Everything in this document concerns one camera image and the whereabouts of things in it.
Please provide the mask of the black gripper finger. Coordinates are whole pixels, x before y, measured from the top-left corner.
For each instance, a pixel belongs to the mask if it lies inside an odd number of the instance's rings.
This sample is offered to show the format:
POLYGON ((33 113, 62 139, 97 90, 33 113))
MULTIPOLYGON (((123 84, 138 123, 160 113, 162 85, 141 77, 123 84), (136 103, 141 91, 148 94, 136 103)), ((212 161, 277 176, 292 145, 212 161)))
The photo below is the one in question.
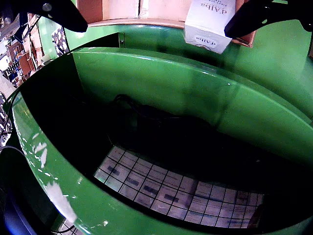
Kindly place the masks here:
POLYGON ((313 2, 288 0, 286 3, 272 0, 245 2, 224 28, 228 38, 245 36, 263 26, 282 21, 298 20, 307 32, 313 30, 313 2))
POLYGON ((86 32, 88 23, 70 0, 2 0, 0 15, 4 25, 10 25, 22 13, 32 13, 51 19, 74 32, 86 32))

